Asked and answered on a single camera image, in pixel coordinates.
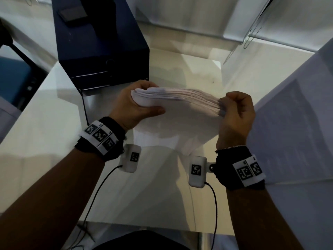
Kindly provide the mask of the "small black flat device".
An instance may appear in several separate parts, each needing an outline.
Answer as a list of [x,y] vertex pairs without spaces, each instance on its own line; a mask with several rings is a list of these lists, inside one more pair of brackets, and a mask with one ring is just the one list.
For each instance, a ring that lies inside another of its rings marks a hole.
[[78,22],[88,18],[83,6],[61,9],[57,13],[66,23]]

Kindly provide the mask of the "black left wristband with markers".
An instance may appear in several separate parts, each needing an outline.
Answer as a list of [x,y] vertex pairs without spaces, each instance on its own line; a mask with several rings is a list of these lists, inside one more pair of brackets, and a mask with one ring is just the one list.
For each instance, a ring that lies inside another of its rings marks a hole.
[[98,155],[103,161],[118,158],[124,153],[125,130],[110,117],[94,121],[79,134],[75,148]]

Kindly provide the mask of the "person's black clothing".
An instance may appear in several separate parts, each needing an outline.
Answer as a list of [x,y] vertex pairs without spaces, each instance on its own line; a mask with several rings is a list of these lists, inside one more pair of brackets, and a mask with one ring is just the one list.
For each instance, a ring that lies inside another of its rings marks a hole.
[[149,230],[134,231],[106,241],[92,250],[191,250],[187,246]]

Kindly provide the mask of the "stack of white paper sheets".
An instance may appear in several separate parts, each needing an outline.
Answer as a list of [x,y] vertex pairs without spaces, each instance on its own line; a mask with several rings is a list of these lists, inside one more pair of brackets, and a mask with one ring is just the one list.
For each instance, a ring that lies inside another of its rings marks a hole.
[[133,129],[134,144],[163,146],[190,155],[218,135],[225,116],[219,99],[197,89],[148,88],[131,91],[141,107],[161,106],[165,113],[146,118]]

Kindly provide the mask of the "dark blue paper shredder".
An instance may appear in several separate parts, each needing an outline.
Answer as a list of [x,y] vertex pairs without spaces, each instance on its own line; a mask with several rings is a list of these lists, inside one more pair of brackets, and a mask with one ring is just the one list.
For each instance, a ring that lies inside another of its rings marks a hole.
[[[57,11],[83,6],[86,20]],[[80,94],[149,80],[149,46],[126,0],[52,0],[58,61]]]

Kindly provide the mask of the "large white printed sheet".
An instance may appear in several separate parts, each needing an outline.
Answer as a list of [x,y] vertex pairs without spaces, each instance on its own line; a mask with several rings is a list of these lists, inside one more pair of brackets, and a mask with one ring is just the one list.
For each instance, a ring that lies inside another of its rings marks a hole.
[[333,180],[333,38],[255,110],[247,146],[267,184]]

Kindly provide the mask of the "black wristband with markers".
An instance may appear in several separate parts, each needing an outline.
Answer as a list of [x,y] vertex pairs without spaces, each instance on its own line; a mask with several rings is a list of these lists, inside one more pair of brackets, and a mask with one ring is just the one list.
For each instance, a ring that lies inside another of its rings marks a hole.
[[265,189],[266,176],[247,146],[217,150],[216,154],[213,173],[226,189]]
[[94,121],[79,134],[75,148],[98,155],[103,161],[118,158],[124,153],[125,130],[110,117]]

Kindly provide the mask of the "white window blind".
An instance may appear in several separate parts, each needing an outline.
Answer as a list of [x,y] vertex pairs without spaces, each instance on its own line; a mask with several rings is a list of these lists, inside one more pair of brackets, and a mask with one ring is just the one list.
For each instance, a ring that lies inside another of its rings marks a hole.
[[333,0],[237,0],[223,38],[316,52],[333,39]]

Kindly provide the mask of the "person's left hand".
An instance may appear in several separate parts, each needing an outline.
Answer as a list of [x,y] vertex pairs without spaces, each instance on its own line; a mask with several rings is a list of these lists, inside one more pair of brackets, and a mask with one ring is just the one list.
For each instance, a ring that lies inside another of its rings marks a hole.
[[138,88],[147,90],[148,88],[158,87],[157,84],[146,80],[139,80],[130,84],[120,92],[109,117],[115,120],[125,132],[133,129],[143,119],[155,117],[140,116],[138,108],[141,106],[134,102],[131,96],[131,91]]

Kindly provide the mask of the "black right wristband with markers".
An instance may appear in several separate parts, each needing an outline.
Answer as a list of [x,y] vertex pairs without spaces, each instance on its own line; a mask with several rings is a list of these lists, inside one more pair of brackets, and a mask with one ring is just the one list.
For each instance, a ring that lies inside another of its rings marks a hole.
[[226,189],[265,189],[266,176],[247,146],[217,150],[216,154],[213,173]]

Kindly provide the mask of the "person's right forearm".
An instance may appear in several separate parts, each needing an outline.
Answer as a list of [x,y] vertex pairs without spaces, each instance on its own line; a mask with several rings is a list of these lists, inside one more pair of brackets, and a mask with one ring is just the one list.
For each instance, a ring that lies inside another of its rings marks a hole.
[[226,192],[239,250],[304,250],[266,189]]

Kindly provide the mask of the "person's right hand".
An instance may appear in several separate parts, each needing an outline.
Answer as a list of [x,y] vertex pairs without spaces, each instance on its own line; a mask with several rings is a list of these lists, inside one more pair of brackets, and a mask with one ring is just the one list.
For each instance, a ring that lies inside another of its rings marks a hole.
[[255,109],[253,118],[224,116],[219,127],[216,150],[245,146],[254,120]]

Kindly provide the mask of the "person's left forearm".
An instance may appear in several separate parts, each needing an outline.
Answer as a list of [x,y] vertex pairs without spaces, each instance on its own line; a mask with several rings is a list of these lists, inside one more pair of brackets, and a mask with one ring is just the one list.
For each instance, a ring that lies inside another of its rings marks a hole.
[[60,250],[104,166],[98,155],[74,148],[0,216],[0,250]]

